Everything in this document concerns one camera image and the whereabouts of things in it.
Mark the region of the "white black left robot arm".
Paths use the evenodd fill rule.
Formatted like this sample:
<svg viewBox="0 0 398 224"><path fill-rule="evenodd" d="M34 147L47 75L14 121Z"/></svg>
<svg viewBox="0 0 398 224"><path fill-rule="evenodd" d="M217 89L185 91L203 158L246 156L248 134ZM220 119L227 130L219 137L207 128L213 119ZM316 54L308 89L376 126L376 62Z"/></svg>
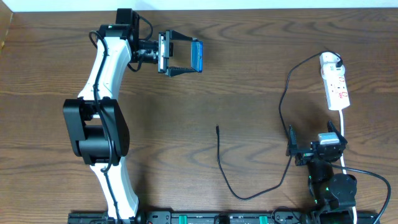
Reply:
<svg viewBox="0 0 398 224"><path fill-rule="evenodd" d="M143 222L139 198L132 189L126 156L129 129L118 98L126 69L138 72L142 64L157 65L158 73L174 77L203 71L203 42L175 30L139 36L146 19L128 8L117 10L113 24L103 24L88 34L96 48L90 76L75 99L63 104L68 135L76 156L97 176L108 211L93 223Z"/></svg>

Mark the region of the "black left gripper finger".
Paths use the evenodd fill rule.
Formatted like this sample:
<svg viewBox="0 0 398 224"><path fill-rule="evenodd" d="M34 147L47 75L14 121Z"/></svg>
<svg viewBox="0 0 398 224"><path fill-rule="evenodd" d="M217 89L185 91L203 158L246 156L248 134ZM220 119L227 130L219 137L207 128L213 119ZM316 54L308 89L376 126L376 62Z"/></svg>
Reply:
<svg viewBox="0 0 398 224"><path fill-rule="evenodd" d="M177 75L181 75L183 73L195 73L197 72L195 69L193 68L182 68L182 67L168 67L166 69L166 75L168 77L174 77Z"/></svg>
<svg viewBox="0 0 398 224"><path fill-rule="evenodd" d="M189 41L189 42L197 42L198 41L197 38L186 36L186 35L181 34L175 30L169 30L169 39L170 40Z"/></svg>

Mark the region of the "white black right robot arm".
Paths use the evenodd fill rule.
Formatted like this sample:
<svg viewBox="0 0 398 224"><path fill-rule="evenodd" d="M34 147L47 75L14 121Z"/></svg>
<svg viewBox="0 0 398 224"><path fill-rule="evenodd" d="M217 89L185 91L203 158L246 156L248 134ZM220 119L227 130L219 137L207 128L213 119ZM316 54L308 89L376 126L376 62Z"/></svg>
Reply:
<svg viewBox="0 0 398 224"><path fill-rule="evenodd" d="M316 205L308 210L302 223L331 223L342 221L356 206L357 180L355 176L334 173L332 165L346 149L347 140L327 123L328 131L320 133L309 147L300 147L292 126L288 130L287 155L295 158L296 166L308 167L308 188Z"/></svg>

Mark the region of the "blue Galaxy smartphone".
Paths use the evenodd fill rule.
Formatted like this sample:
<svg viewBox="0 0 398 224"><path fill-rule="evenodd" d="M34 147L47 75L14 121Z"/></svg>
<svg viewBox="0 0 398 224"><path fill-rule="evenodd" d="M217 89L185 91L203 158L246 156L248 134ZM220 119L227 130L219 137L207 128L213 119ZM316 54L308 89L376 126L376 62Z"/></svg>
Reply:
<svg viewBox="0 0 398 224"><path fill-rule="evenodd" d="M191 43L191 68L201 73L203 71L203 42L193 41Z"/></svg>

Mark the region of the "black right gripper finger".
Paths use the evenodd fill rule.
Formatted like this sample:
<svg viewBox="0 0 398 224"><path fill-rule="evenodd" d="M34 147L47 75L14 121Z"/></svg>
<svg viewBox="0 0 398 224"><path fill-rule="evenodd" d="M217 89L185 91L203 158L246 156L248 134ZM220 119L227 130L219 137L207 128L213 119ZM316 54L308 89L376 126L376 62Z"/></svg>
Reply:
<svg viewBox="0 0 398 224"><path fill-rule="evenodd" d="M331 120L327 122L327 128L329 133L335 133L339 139L344 139L343 135L337 130Z"/></svg>
<svg viewBox="0 0 398 224"><path fill-rule="evenodd" d="M295 156L299 152L296 132L292 125L289 126L286 156Z"/></svg>

